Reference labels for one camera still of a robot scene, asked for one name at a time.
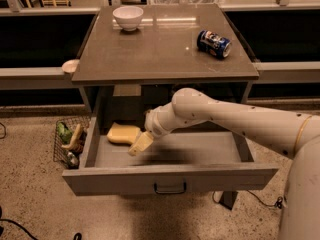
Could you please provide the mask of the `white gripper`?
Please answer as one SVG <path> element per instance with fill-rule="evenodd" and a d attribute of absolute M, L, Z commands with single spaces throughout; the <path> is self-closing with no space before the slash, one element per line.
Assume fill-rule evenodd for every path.
<path fill-rule="evenodd" d="M 159 106 L 146 113 L 145 129 L 141 132 L 128 153 L 137 156 L 145 151 L 152 143 L 154 138 L 160 138 L 169 134 L 173 130 L 175 114 L 171 106 Z"/>

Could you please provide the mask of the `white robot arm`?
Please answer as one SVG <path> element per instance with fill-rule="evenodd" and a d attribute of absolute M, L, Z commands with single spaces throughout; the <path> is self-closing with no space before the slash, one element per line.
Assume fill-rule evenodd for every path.
<path fill-rule="evenodd" d="M 146 150 L 154 139 L 206 121 L 292 160 L 284 191 L 278 240 L 320 239 L 320 117 L 218 101 L 192 89 L 149 111 L 145 131 L 129 149 Z"/>

